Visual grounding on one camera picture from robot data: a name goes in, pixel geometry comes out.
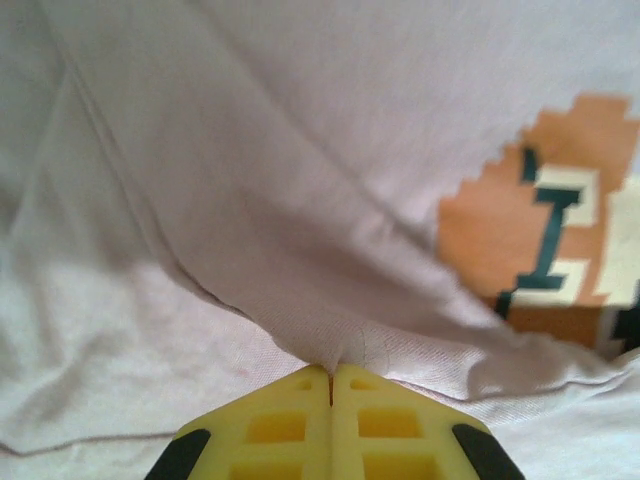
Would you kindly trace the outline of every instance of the printed graphic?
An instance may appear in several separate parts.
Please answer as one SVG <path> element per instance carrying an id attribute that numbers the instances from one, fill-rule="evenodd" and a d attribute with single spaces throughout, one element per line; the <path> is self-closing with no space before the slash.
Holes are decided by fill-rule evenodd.
<path id="1" fill-rule="evenodd" d="M 628 175 L 640 121 L 628 107 L 585 95 L 566 114 L 543 111 L 499 162 L 440 202 L 440 259 L 518 330 L 595 347 L 605 310 L 627 310 L 618 318 L 631 322 L 640 181 Z M 624 331 L 622 343 L 637 343 L 637 321 L 620 321 L 607 338 Z"/>

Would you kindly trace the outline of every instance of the cloth surface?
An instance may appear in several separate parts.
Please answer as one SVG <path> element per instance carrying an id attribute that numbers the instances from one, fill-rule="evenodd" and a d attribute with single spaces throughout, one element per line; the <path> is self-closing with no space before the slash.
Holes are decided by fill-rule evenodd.
<path id="1" fill-rule="evenodd" d="M 474 5 L 3 9 L 9 478 L 140 478 L 162 435 L 303 362 L 477 416 L 529 478 L 633 478 L 634 361 L 514 333 L 434 242 L 438 200 L 543 107 L 640 99 L 640 11 Z"/>

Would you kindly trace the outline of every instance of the white fabric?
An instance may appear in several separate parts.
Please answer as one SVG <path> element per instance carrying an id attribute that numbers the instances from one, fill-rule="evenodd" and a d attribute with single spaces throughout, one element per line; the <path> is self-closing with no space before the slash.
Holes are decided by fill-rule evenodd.
<path id="1" fill-rule="evenodd" d="M 640 7 L 401 3 L 3 9 L 9 478 L 140 478 L 155 436 L 303 364 L 265 331 L 478 416 L 530 478 L 634 478 L 638 366 L 515 335 L 431 242 L 541 108 L 640 101 Z"/>

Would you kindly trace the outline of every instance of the yellow plastic object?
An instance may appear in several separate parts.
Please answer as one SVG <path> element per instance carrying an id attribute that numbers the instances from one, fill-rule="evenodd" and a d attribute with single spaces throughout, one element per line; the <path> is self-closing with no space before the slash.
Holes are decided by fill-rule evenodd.
<path id="1" fill-rule="evenodd" d="M 333 379 L 303 368 L 185 425 L 146 480 L 523 478 L 478 420 L 341 365 Z"/>

